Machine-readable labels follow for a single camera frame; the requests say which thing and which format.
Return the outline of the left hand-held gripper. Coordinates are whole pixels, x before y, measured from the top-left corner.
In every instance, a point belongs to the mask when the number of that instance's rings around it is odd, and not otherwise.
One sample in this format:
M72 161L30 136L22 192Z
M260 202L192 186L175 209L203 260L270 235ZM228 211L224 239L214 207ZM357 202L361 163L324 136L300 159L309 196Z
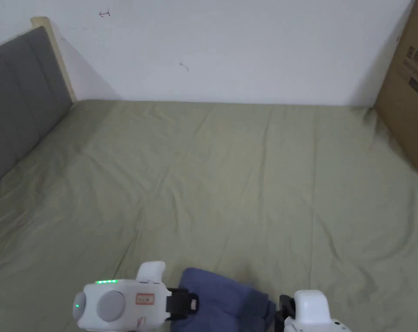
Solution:
M144 262L134 279L86 284L73 302L78 327L92 332L138 332L196 314L198 296L186 288L166 287L164 271L163 261Z

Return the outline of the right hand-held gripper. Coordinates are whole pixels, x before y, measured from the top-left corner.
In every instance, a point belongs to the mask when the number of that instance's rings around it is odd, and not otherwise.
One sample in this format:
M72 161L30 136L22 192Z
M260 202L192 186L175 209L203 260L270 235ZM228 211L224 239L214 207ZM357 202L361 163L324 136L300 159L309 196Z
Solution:
M294 296L280 295L275 313L275 332L349 332L330 315L329 303L320 290L298 290Z

